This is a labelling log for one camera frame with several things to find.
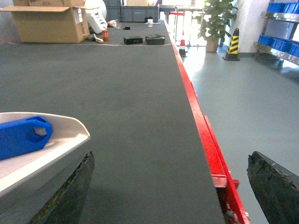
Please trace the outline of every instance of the black electronic device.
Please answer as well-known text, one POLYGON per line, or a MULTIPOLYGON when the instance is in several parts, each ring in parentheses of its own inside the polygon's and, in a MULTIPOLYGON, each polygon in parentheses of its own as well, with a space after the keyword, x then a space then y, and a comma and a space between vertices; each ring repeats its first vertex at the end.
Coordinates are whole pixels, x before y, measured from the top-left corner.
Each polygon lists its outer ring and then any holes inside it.
POLYGON ((142 43, 142 37, 140 37, 140 36, 124 37, 123 41, 125 42, 126 45, 135 44, 135 43, 142 43))
POLYGON ((145 41, 147 45, 164 45, 165 44, 165 36, 163 35, 151 35, 146 36, 145 41))

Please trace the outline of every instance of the white bag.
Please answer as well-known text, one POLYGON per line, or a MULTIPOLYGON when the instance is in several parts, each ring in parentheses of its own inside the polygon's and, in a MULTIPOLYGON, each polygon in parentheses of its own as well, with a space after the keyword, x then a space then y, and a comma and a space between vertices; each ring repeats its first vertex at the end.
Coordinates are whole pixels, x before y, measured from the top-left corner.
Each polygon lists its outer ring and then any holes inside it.
POLYGON ((100 7, 99 8, 100 13, 104 17, 104 19, 106 19, 107 9, 106 9, 106 5, 105 5, 103 0, 86 0, 85 5, 86 6, 99 6, 100 7))
POLYGON ((86 16, 89 26, 93 28, 96 34, 99 34, 103 30, 107 29, 107 22, 98 8, 86 10, 86 16))

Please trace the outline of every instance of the green plant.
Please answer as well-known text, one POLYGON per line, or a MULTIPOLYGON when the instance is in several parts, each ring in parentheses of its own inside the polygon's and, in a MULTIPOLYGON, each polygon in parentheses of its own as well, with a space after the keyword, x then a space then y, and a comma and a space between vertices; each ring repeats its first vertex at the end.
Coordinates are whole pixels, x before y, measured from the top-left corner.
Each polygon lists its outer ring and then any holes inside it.
POLYGON ((230 27, 230 20, 236 20, 237 15, 232 13, 234 0, 205 0, 204 19, 200 27, 199 36, 206 41, 216 41, 218 38, 224 42, 225 35, 231 37, 225 28, 230 27))

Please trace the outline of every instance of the plant pot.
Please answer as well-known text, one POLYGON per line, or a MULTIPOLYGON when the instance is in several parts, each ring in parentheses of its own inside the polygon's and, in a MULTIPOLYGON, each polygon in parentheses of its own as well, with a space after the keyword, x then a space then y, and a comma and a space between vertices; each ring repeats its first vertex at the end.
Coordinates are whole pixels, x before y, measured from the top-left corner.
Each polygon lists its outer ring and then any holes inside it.
POLYGON ((206 42, 206 51, 207 52, 216 52, 218 48, 219 38, 216 41, 207 41, 206 42))

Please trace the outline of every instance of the traffic cone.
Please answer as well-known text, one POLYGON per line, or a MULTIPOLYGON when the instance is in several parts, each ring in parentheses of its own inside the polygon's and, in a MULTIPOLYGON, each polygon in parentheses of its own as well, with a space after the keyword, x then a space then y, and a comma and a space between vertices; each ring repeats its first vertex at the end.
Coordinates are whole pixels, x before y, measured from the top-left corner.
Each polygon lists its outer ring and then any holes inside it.
POLYGON ((181 44, 179 46, 179 55, 181 55, 181 57, 187 57, 186 56, 186 44, 185 44, 185 35, 184 35, 184 31, 183 31, 183 36, 181 39, 181 44))
POLYGON ((235 29, 232 41, 229 45, 228 51, 225 57, 222 57, 226 61, 239 61, 238 58, 238 48, 239 48, 239 28, 235 29))

